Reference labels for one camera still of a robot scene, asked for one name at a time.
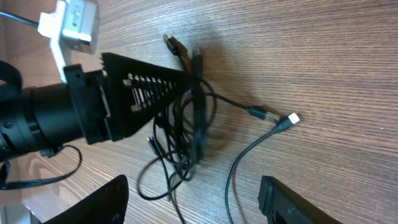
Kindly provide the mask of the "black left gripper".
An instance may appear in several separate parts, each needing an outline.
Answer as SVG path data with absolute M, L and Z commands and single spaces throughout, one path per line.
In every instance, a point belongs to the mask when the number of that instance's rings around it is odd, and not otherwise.
M 73 107 L 88 144 L 118 141 L 138 132 L 190 89 L 183 71 L 113 53 L 101 54 L 102 70 L 80 64 L 63 68 Z

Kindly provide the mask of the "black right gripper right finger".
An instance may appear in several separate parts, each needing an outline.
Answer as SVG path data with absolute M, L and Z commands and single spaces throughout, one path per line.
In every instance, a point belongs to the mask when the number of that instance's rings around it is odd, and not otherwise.
M 262 176 L 258 202 L 272 224 L 341 224 L 275 177 Z

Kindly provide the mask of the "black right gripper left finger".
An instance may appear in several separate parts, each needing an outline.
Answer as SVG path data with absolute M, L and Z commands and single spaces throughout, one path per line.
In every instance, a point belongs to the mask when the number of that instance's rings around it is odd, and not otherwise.
M 127 177 L 119 175 L 45 224 L 121 224 L 128 200 Z

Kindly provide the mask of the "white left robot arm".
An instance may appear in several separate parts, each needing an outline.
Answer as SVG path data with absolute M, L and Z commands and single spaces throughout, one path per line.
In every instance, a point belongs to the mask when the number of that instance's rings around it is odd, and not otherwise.
M 65 67 L 66 82 L 1 87 L 1 160 L 48 150 L 83 138 L 118 141 L 138 132 L 190 89 L 193 78 L 170 68 L 103 53 L 102 69 Z

